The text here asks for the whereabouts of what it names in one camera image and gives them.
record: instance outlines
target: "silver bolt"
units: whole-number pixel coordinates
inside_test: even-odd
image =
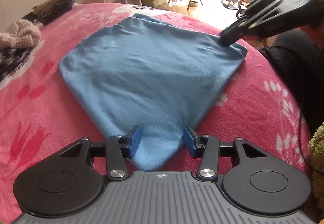
[[[215,171],[211,169],[200,170],[199,174],[203,177],[213,177],[214,175],[216,175]]]
[[[116,177],[116,178],[120,178],[126,175],[126,172],[124,170],[120,170],[120,169],[115,169],[110,171],[109,175],[111,177]]]

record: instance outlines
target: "bed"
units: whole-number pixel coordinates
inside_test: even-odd
[[[41,41],[27,62],[0,82],[0,220],[10,223],[21,213],[12,192],[20,172],[81,137],[103,140],[64,83],[57,64],[83,38],[135,13],[185,29],[214,35],[220,32],[181,14],[115,3],[75,5],[44,27]],[[222,141],[246,138],[307,172],[298,147],[298,105],[267,60],[244,41],[238,42],[248,49],[245,61],[197,132],[216,135]],[[301,142],[305,150],[309,138],[302,120]],[[183,147],[162,170],[195,172],[199,162]],[[130,162],[127,166],[135,170]],[[221,158],[220,173],[230,167],[230,159]],[[96,158],[94,168],[104,174],[104,159]]]

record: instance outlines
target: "cable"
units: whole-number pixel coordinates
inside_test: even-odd
[[[320,64],[320,59],[323,57],[323,54],[324,54],[324,49],[321,51],[320,53],[320,56],[319,56],[319,59],[317,61],[317,66],[319,66]],[[298,124],[298,147],[299,147],[299,150],[300,150],[300,154],[302,155],[305,163],[312,169],[314,170],[315,172],[319,173],[319,174],[324,174],[324,171],[318,169],[318,168],[315,168],[311,161],[305,157],[304,153],[303,153],[303,150],[302,150],[302,146],[301,146],[301,137],[300,137],[300,131],[301,131],[301,123],[302,123],[302,117],[303,117],[303,107],[304,107],[304,102],[305,102],[305,99],[306,99],[306,93],[304,94],[303,96],[303,99],[302,99],[302,102],[300,104],[300,115],[299,115],[299,124]]]
[[[319,173],[319,174],[324,174],[324,171],[318,169],[318,168],[315,168],[312,163],[310,162],[310,160],[308,158],[305,157],[304,153],[303,153],[303,150],[302,150],[302,146],[301,146],[301,137],[300,137],[300,131],[301,131],[301,123],[302,123],[302,116],[303,116],[303,113],[302,113],[302,109],[303,109],[303,105],[304,105],[304,101],[305,101],[305,95],[303,97],[303,100],[302,100],[302,103],[301,103],[301,106],[300,106],[300,116],[299,116],[299,125],[298,125],[298,147],[299,147],[299,150],[300,150],[300,154],[302,155],[305,163],[312,169],[314,170],[315,172]]]

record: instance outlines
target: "blue towel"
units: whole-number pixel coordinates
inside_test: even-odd
[[[182,145],[185,125],[208,113],[246,48],[139,14],[82,40],[59,62],[75,98],[105,137],[142,127],[133,159],[161,167]]]

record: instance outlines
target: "black circular pad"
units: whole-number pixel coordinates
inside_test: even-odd
[[[260,171],[250,177],[250,183],[264,192],[279,192],[288,185],[287,178],[274,171]]]
[[[272,155],[240,159],[222,181],[236,205],[260,215],[284,215],[305,205],[311,185],[301,171]]]
[[[69,189],[74,182],[74,176],[64,171],[52,171],[45,173],[36,181],[37,186],[41,190],[49,193],[63,192]]]
[[[90,205],[103,191],[103,182],[85,158],[55,153],[23,171],[13,191],[24,212],[52,217],[69,215]]]

